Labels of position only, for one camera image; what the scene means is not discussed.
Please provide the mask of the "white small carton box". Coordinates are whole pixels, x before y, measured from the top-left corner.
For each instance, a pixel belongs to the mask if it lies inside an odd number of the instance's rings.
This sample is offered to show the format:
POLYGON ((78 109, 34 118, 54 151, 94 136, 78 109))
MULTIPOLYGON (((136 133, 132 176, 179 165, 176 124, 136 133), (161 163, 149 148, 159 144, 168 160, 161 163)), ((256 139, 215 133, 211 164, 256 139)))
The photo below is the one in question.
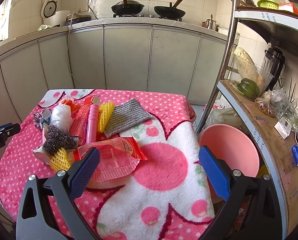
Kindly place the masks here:
POLYGON ((282 139, 286 139, 290 135, 291 125, 285 118, 280 118, 274 128, 278 131, 282 139))

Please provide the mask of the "yellow foam fruit net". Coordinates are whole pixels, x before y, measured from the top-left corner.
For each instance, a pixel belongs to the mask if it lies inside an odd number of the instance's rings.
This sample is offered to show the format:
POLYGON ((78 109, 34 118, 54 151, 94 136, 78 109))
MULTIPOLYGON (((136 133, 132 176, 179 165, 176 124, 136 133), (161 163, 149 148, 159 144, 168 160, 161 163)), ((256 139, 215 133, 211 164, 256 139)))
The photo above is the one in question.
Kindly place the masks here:
POLYGON ((114 111, 114 103, 111 101, 104 102, 99 106, 99 118, 97 131, 103 133, 114 111))

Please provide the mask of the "green plastic basket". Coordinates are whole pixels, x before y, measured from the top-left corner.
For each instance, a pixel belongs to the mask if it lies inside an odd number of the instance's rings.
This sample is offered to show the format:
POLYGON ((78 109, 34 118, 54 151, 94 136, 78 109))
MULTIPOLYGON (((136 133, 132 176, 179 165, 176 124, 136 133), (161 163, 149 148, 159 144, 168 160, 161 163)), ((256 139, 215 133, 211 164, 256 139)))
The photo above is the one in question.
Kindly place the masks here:
POLYGON ((258 0, 257 6, 260 8, 266 8, 266 9, 272 9, 272 10, 279 9, 279 3, 272 0, 258 0))

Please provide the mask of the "grey scouring cloth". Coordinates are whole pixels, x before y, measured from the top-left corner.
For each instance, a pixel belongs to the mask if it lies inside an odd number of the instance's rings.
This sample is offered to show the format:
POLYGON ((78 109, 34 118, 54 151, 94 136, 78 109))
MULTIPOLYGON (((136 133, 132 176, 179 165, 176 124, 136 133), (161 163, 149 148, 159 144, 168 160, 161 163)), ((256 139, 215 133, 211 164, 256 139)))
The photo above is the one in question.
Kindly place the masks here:
POLYGON ((131 99, 122 105, 114 107, 103 133, 109 138, 151 118, 153 116, 145 111, 136 99, 131 99))

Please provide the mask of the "cardboard shelf liner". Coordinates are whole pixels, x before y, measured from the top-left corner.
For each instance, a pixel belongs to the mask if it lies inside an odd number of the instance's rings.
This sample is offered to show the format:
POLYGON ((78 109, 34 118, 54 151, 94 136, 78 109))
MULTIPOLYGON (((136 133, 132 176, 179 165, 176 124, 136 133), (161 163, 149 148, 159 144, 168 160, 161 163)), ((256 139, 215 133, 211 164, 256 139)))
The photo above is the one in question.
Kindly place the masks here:
POLYGON ((282 139, 274 128, 277 120, 262 113, 228 80, 219 81, 217 87, 240 116, 261 152, 275 185, 282 217, 282 238, 285 239, 298 224, 298 166, 291 152, 296 145, 294 134, 282 139))

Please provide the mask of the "metal shelf rack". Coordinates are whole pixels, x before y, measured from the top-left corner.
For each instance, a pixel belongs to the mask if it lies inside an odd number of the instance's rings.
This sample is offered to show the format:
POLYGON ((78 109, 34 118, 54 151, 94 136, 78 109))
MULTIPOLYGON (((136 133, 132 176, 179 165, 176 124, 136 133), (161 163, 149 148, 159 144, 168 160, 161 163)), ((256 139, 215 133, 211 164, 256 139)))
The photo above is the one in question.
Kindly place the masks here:
POLYGON ((257 79, 256 66, 241 48, 233 46, 237 25, 242 23, 260 35, 274 49, 285 50, 298 58, 298 14, 286 10, 256 6, 242 6, 240 0, 232 0, 229 34, 220 70, 214 88, 198 125, 203 128, 211 113, 218 93, 225 96, 256 140, 266 167, 274 180, 282 216, 282 235, 286 239, 298 239, 298 166, 291 163, 291 148, 298 145, 298 117, 288 119, 292 134, 282 138, 275 129, 277 118, 261 123, 262 112, 239 91, 237 83, 225 79, 229 62, 236 65, 236 73, 242 78, 257 79))

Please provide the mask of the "bag of dried food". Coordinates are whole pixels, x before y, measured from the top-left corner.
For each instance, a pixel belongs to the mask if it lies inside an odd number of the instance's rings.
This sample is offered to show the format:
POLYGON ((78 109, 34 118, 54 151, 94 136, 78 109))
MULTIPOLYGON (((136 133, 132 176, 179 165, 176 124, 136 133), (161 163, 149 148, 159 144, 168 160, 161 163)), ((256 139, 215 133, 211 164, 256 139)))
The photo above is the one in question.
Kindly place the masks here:
POLYGON ((270 103, 271 97, 272 97, 272 91, 268 90, 264 92, 261 97, 256 98, 254 103, 262 113, 274 118, 276 116, 276 111, 270 103))

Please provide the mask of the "crumpled foil wrapper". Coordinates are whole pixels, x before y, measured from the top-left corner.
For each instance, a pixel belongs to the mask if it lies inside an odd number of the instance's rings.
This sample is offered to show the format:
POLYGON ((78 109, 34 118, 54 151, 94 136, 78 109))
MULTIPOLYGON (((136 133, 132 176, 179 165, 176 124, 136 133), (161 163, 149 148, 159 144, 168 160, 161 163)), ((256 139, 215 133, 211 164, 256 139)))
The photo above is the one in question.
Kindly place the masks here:
POLYGON ((45 125, 50 124, 50 117, 52 114, 52 110, 49 108, 45 108, 42 113, 34 113, 34 125, 37 129, 42 130, 45 125))

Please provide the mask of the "red snack bag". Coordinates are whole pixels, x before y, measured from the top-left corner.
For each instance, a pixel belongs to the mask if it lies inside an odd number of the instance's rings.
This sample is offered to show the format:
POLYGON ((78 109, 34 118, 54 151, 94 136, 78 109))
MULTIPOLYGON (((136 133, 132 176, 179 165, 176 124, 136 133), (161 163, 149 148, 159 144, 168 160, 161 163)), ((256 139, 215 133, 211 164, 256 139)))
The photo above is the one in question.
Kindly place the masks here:
POLYGON ((148 158, 133 137, 117 137, 104 141, 92 142, 78 148, 80 157, 95 147, 100 152, 100 163, 93 173, 91 183, 103 183, 131 174, 140 161, 148 158))

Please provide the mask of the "pink plastic tube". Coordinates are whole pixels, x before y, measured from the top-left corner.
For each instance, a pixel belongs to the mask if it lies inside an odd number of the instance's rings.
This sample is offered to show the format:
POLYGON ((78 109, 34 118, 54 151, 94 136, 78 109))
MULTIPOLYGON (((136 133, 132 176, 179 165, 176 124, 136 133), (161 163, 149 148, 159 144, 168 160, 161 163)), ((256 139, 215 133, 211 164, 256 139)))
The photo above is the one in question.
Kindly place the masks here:
POLYGON ((86 143, 96 142, 97 124, 99 118, 99 105, 92 104, 89 109, 86 143))

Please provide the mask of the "white rice cooker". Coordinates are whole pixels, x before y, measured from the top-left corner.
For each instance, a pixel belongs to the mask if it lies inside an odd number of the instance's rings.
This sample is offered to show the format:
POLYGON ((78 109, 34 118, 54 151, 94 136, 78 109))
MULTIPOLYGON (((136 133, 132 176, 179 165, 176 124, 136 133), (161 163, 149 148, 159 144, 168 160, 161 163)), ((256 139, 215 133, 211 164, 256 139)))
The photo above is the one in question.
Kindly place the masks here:
POLYGON ((58 10, 59 1, 45 0, 41 10, 43 24, 50 26, 64 26, 70 10, 58 10))

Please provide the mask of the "white orange wrapper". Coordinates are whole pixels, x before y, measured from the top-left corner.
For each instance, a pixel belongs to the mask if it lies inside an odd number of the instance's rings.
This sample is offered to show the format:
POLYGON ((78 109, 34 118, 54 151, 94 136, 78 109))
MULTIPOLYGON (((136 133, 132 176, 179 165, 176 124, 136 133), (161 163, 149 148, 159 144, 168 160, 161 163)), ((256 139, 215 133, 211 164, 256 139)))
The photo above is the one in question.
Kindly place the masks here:
POLYGON ((65 95, 60 101, 59 105, 67 105, 71 109, 71 113, 75 113, 80 109, 80 105, 74 103, 74 99, 70 95, 65 95))

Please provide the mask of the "white plastic bag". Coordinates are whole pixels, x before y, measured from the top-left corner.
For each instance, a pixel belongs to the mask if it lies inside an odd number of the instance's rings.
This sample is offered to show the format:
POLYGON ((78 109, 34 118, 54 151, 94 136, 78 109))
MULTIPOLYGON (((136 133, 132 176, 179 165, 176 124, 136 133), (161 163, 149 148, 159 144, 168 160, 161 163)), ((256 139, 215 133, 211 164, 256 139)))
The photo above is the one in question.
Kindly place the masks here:
POLYGON ((73 119, 71 117, 71 108, 69 105, 60 104, 53 108, 50 116, 50 125, 60 129, 69 130, 72 123, 73 119))

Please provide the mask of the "clear plastic bag greens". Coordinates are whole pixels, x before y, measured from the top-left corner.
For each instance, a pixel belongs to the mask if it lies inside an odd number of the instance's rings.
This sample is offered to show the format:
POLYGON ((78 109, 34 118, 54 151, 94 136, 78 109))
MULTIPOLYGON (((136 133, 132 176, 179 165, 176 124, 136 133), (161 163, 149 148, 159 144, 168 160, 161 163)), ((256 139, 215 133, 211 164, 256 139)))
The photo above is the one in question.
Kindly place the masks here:
POLYGON ((271 92, 271 105, 276 111, 276 116, 284 118, 291 126, 291 130, 298 135, 298 99, 289 99, 283 89, 274 89, 271 92))

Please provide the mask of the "steel wool scrubber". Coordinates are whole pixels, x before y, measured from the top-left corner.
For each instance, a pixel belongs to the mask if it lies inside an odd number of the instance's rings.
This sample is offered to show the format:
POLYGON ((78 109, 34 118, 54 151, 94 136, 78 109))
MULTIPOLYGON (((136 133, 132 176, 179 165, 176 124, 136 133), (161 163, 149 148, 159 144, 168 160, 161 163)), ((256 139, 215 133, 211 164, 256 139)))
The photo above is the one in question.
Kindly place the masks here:
POLYGON ((73 137, 67 129, 61 129, 50 125, 47 131, 47 137, 42 148, 49 155, 53 156, 60 148, 74 150, 78 147, 78 139, 73 137))

